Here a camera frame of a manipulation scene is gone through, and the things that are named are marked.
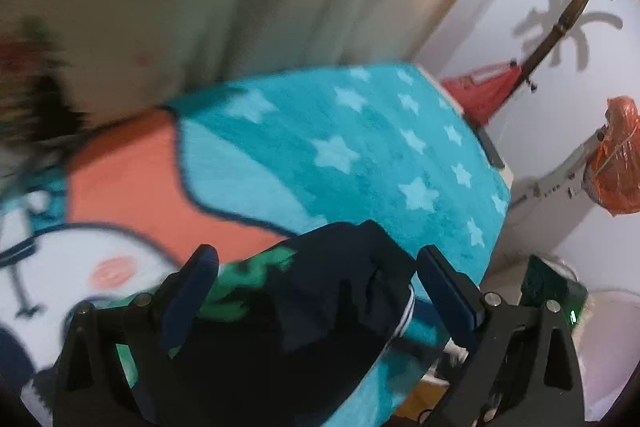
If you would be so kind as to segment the navy striped dinosaur pants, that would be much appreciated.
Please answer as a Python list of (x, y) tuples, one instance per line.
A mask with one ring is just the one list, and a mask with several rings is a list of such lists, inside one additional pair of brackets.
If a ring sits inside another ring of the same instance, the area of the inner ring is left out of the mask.
[(228, 263), (171, 355), (207, 426), (321, 426), (405, 322), (416, 269), (375, 222)]

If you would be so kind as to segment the red bag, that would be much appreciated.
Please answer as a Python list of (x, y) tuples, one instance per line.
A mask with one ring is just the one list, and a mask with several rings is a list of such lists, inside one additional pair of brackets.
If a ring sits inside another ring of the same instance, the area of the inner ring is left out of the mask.
[(440, 84), (460, 104), (466, 117), (486, 126), (511, 95), (521, 72), (517, 61), (502, 62), (444, 79)]

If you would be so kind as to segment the cartoon fleece blanket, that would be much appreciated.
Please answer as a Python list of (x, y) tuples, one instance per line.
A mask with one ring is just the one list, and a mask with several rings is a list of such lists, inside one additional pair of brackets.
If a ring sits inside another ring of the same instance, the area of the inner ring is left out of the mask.
[(266, 271), (288, 236), (374, 220), (479, 281), (511, 196), (449, 94), (410, 64), (254, 77), (176, 98), (18, 170), (1, 202), (1, 373), (43, 426), (84, 300), (159, 284), (201, 243)]

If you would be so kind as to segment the cream floral cushion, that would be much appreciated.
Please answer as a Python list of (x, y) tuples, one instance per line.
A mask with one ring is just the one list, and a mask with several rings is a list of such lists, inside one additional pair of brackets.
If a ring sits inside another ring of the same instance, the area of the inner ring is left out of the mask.
[(1, 33), (1, 188), (55, 162), (86, 131), (63, 86), (60, 39), (25, 16)]

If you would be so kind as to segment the orange plastic bag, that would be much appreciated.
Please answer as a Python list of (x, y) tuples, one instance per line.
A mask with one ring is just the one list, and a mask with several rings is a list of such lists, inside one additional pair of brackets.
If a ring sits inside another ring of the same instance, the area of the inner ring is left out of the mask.
[(639, 212), (639, 109), (630, 96), (609, 98), (605, 119), (582, 183), (612, 216), (632, 215)]

